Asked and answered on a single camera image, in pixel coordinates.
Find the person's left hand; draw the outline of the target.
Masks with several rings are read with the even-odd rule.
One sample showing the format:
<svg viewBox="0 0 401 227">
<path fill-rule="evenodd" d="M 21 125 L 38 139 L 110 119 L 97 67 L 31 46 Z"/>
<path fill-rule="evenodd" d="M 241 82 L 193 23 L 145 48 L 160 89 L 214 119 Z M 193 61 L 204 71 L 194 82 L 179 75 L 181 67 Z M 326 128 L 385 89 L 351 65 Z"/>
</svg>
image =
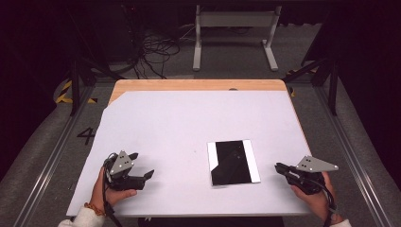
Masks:
<svg viewBox="0 0 401 227">
<path fill-rule="evenodd" d="M 129 189 L 124 191 L 115 191 L 113 189 L 107 189 L 104 182 L 104 167 L 99 170 L 98 177 L 92 190 L 92 196 L 89 203 L 93 205 L 97 210 L 105 212 L 104 201 L 106 201 L 111 207 L 114 207 L 120 201 L 133 197 L 137 194 L 135 189 Z"/>
</svg>

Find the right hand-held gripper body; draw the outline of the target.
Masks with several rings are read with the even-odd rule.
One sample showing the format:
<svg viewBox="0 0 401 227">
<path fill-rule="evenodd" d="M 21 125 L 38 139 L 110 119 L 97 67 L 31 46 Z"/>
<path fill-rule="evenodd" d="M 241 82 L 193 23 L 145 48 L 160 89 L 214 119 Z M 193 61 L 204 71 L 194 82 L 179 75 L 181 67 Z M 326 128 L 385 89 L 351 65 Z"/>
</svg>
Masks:
<svg viewBox="0 0 401 227">
<path fill-rule="evenodd" d="M 292 183 L 305 194 L 313 195 L 319 193 L 325 185 L 323 172 L 336 171 L 340 168 L 337 165 L 327 163 L 313 156 L 305 156 L 296 166 L 292 175 Z"/>
</svg>

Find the white metal desk frame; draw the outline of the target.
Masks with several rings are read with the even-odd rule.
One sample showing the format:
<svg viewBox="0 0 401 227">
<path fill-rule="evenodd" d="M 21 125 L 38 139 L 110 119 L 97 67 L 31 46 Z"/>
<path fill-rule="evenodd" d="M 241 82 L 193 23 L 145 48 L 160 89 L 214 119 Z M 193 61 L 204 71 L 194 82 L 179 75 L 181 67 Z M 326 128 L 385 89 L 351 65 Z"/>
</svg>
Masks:
<svg viewBox="0 0 401 227">
<path fill-rule="evenodd" d="M 273 55 L 271 44 L 281 15 L 282 7 L 278 6 L 268 11 L 202 11 L 201 6 L 196 7 L 195 17 L 195 46 L 193 70 L 201 69 L 201 29 L 203 27 L 267 27 L 268 37 L 261 41 L 267 57 L 270 70 L 276 72 L 278 64 Z"/>
</svg>

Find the person's right hand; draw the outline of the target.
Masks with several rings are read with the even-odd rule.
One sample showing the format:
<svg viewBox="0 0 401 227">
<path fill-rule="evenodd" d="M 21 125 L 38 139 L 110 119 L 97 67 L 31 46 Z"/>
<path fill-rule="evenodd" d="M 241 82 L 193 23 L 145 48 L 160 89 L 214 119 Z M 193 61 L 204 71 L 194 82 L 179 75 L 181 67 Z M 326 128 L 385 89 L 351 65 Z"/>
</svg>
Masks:
<svg viewBox="0 0 401 227">
<path fill-rule="evenodd" d="M 323 177 L 324 177 L 325 187 L 328 189 L 328 191 L 333 196 L 333 199 L 335 200 L 337 196 L 334 187 L 331 184 L 331 180 L 329 178 L 328 173 L 323 172 Z M 307 195 L 296 185 L 292 185 L 290 188 L 299 199 L 301 199 L 306 203 L 309 210 L 313 214 L 315 214 L 322 221 L 327 220 L 329 215 L 329 201 L 326 194 L 323 191 L 321 191 L 318 194 Z"/>
</svg>

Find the black metal stand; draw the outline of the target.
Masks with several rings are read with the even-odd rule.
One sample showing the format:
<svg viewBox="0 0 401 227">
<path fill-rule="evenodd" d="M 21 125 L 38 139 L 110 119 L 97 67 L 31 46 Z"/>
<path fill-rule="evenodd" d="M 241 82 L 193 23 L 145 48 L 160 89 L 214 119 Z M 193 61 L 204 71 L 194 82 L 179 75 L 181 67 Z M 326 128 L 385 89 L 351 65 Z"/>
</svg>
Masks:
<svg viewBox="0 0 401 227">
<path fill-rule="evenodd" d="M 337 88 L 338 88 L 338 65 L 335 60 L 331 59 L 320 59 L 313 61 L 310 64 L 298 69 L 294 73 L 285 75 L 282 78 L 284 83 L 295 80 L 296 78 L 303 76 L 312 69 L 316 69 L 316 73 L 311 79 L 313 86 L 321 87 L 329 79 L 329 93 L 328 93 L 328 107 L 333 115 L 337 115 L 336 101 L 337 101 Z"/>
<path fill-rule="evenodd" d="M 65 8 L 68 26 L 65 27 L 64 36 L 66 38 L 67 50 L 70 54 L 70 76 L 72 81 L 72 100 L 73 107 L 71 116 L 77 114 L 80 110 L 83 100 L 80 94 L 79 86 L 82 83 L 84 87 L 93 87 L 96 84 L 96 74 L 92 71 L 95 68 L 106 77 L 119 80 L 123 79 L 120 75 L 112 72 L 108 66 L 96 61 L 92 55 L 91 46 L 87 44 L 87 39 L 82 33 L 79 23 L 83 21 L 79 15 L 75 15 L 70 8 Z"/>
</svg>

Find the yellow and black floor tape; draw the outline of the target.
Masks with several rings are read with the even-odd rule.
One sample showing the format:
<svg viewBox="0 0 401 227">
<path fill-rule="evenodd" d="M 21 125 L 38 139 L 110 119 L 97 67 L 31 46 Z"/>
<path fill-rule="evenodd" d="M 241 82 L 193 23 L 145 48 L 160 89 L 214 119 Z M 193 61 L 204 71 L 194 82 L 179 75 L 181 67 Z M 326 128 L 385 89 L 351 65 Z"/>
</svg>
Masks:
<svg viewBox="0 0 401 227">
<path fill-rule="evenodd" d="M 286 77 L 285 77 L 286 82 L 289 82 L 289 77 L 290 77 L 292 74 L 294 74 L 294 73 L 296 73 L 296 70 L 289 70 L 289 71 L 286 72 Z M 295 97 L 295 96 L 296 96 L 296 95 L 295 95 L 295 90 L 294 90 L 293 87 L 289 86 L 289 87 L 288 87 L 288 90 L 289 90 L 289 95 L 290 95 L 291 97 Z"/>
<path fill-rule="evenodd" d="M 68 79 L 61 88 L 61 92 L 56 98 L 57 103 L 72 103 L 73 99 L 71 97 L 67 97 L 68 90 L 72 87 L 72 80 Z"/>
</svg>

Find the grey metal floor rail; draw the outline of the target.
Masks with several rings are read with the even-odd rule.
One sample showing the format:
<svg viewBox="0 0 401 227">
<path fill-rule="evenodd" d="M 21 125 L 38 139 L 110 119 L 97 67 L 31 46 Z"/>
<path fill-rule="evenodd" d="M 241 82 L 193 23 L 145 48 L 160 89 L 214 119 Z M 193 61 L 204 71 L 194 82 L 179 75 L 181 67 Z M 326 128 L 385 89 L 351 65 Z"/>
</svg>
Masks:
<svg viewBox="0 0 401 227">
<path fill-rule="evenodd" d="M 13 227 L 27 227 L 28 223 L 33 217 L 33 214 L 42 199 L 44 192 L 49 185 L 51 178 L 57 168 L 57 165 L 64 153 L 67 140 L 72 133 L 79 116 L 81 115 L 90 95 L 94 90 L 93 86 L 83 87 L 79 93 L 78 107 L 73 115 L 69 115 L 67 121 L 61 131 L 61 135 L 52 152 L 49 155 L 39 177 L 37 178 L 29 197 L 27 198 L 18 218 L 15 220 Z"/>
<path fill-rule="evenodd" d="M 361 165 L 355 151 L 349 141 L 345 130 L 340 123 L 340 120 L 334 116 L 328 106 L 328 96 L 325 94 L 325 91 L 321 87 L 314 88 L 315 94 L 318 97 L 321 105 L 324 108 L 328 119 L 334 128 L 335 134 L 340 140 L 343 156 L 346 160 L 347 165 L 349 166 L 353 176 L 357 182 L 357 186 L 359 191 L 362 194 L 363 199 L 365 200 L 372 216 L 375 221 L 377 227 L 394 227 L 392 221 L 386 214 L 384 207 L 382 206 L 379 197 L 375 192 L 375 188 L 372 184 L 370 177 L 368 176 L 366 170 Z"/>
</svg>

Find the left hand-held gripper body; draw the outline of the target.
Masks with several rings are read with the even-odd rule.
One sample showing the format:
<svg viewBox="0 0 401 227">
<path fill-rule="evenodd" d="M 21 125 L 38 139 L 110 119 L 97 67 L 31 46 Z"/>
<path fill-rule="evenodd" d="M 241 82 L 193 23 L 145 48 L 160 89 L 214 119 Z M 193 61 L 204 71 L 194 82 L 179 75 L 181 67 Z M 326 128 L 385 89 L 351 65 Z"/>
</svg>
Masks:
<svg viewBox="0 0 401 227">
<path fill-rule="evenodd" d="M 124 150 L 121 150 L 119 154 L 111 154 L 105 160 L 106 183 L 111 189 L 116 191 L 142 190 L 145 187 L 145 182 L 140 181 L 139 177 L 129 175 L 134 166 L 133 161 Z"/>
</svg>

